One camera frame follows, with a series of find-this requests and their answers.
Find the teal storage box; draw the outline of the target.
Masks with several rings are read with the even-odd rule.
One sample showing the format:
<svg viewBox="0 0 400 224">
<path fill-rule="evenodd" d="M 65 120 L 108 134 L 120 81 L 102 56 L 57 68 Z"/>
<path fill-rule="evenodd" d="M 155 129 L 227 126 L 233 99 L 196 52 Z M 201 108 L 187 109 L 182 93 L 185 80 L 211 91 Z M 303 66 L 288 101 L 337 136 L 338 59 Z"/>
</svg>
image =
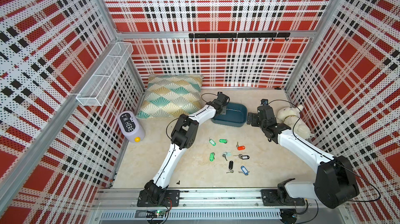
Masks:
<svg viewBox="0 0 400 224">
<path fill-rule="evenodd" d="M 248 109 L 246 106 L 238 103 L 229 103 L 226 114 L 211 118 L 211 121 L 215 124 L 239 128 L 247 122 L 247 117 Z"/>
</svg>

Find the black tag key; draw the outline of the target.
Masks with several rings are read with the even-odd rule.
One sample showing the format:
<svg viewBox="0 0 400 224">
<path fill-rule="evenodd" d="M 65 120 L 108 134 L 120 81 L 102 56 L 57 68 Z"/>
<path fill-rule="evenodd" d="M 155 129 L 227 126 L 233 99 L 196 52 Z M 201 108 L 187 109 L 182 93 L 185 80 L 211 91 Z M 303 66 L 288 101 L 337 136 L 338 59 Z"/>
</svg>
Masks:
<svg viewBox="0 0 400 224">
<path fill-rule="evenodd" d="M 234 173 L 233 164 L 234 164 L 234 162 L 233 162 L 232 160 L 229 161 L 229 164 L 228 164 L 228 169 L 229 169 L 229 171 L 227 172 L 228 174 L 229 174 L 229 173 Z"/>
<path fill-rule="evenodd" d="M 234 157 L 238 157 L 239 159 L 242 160 L 250 159 L 249 155 L 242 155 L 242 154 L 234 155 Z"/>
</svg>

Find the blue tag key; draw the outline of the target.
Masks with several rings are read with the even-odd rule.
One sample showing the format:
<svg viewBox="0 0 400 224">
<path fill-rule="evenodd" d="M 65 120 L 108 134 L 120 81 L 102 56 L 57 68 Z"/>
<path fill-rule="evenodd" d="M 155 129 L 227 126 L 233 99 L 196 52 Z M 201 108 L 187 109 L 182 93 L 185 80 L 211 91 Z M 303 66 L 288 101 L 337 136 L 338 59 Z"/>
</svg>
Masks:
<svg viewBox="0 0 400 224">
<path fill-rule="evenodd" d="M 245 176 L 248 176 L 250 172 L 245 166 L 241 166 L 239 173 L 244 174 Z"/>
</svg>

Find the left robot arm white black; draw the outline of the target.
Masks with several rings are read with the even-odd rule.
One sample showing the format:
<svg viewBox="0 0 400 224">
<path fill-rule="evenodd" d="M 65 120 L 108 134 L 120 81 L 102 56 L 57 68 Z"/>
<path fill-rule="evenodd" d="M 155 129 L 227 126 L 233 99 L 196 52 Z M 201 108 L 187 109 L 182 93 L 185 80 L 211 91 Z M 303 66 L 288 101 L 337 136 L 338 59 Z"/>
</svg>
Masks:
<svg viewBox="0 0 400 224">
<path fill-rule="evenodd" d="M 182 114 L 177 119 L 171 132 L 168 154 L 157 174 L 144 186 L 144 193 L 152 203 L 160 205 L 164 202 L 171 176 L 182 155 L 193 145 L 199 126 L 211 118 L 226 114 L 229 102 L 229 96 L 218 92 L 217 98 L 206 103 L 199 111 L 190 115 Z"/>
</svg>

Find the red tag key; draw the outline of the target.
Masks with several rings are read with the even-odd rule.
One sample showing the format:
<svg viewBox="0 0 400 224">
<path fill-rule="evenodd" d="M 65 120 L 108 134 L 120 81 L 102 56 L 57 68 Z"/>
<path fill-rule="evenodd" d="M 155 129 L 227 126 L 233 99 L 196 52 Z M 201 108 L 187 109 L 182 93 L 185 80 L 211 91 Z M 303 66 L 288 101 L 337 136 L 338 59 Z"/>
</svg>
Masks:
<svg viewBox="0 0 400 224">
<path fill-rule="evenodd" d="M 239 145 L 239 143 L 236 144 L 236 148 L 237 148 L 238 151 L 245 150 L 245 146 L 244 145 Z"/>
</svg>

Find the green tag key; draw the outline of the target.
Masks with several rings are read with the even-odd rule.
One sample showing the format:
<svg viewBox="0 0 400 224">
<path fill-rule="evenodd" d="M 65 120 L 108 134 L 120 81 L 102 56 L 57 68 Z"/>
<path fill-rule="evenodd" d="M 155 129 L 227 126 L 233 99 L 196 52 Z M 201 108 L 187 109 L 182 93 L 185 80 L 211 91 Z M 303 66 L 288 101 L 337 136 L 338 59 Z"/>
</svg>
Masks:
<svg viewBox="0 0 400 224">
<path fill-rule="evenodd" d="M 209 161 L 214 161 L 214 160 L 215 160 L 215 153 L 212 152 L 212 153 L 210 153 L 210 155 L 209 155 Z"/>
<path fill-rule="evenodd" d="M 209 143 L 212 145 L 212 146 L 216 146 L 216 142 L 213 140 L 213 139 L 209 139 Z"/>
<path fill-rule="evenodd" d="M 219 142 L 220 142 L 220 143 L 227 144 L 228 141 L 227 141 L 226 139 L 220 139 Z"/>
</svg>

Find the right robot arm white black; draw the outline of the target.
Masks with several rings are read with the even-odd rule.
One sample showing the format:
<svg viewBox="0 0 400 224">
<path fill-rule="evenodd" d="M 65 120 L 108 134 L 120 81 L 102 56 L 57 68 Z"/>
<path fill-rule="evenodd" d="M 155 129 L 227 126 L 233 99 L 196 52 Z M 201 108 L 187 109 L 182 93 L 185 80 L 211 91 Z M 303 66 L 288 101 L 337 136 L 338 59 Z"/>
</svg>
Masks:
<svg viewBox="0 0 400 224">
<path fill-rule="evenodd" d="M 268 141 L 291 151 L 316 174 L 315 179 L 309 182 L 291 178 L 279 183 L 279 198 L 319 200 L 334 209 L 359 195 L 350 161 L 344 156 L 335 157 L 322 151 L 297 135 L 292 127 L 278 123 L 272 107 L 265 100 L 256 113 L 248 113 L 247 123 L 260 128 Z"/>
</svg>

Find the pale teal tag key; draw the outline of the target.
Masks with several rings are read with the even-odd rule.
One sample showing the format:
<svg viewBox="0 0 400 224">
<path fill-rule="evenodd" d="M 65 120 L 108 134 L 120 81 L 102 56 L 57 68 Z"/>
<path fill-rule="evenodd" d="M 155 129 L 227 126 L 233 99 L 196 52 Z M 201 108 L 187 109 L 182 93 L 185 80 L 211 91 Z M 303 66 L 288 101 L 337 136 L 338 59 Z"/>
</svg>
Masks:
<svg viewBox="0 0 400 224">
<path fill-rule="evenodd" d="M 228 157 L 231 156 L 231 153 L 230 153 L 230 152 L 223 152 L 222 156 L 223 156 L 223 158 L 224 158 L 225 160 L 228 160 Z"/>
</svg>

